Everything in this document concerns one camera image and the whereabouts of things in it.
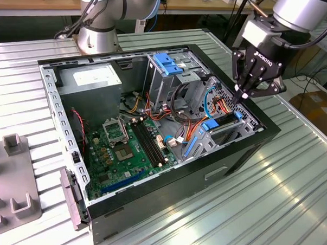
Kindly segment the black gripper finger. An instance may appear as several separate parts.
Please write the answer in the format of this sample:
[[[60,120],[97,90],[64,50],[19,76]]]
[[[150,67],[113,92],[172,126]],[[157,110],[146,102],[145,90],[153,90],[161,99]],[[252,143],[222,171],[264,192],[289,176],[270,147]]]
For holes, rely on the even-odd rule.
[[[255,65],[255,57],[246,54],[245,50],[234,50],[232,52],[232,77],[236,81],[233,103],[238,103],[243,94],[248,91],[250,73]]]
[[[266,68],[261,67],[258,72],[249,74],[247,82],[242,87],[242,98],[259,98],[263,96],[276,95],[286,91],[287,87],[283,84],[281,75],[264,79],[262,76],[266,71]],[[267,83],[267,87],[264,89],[258,89],[257,87],[263,82]]]

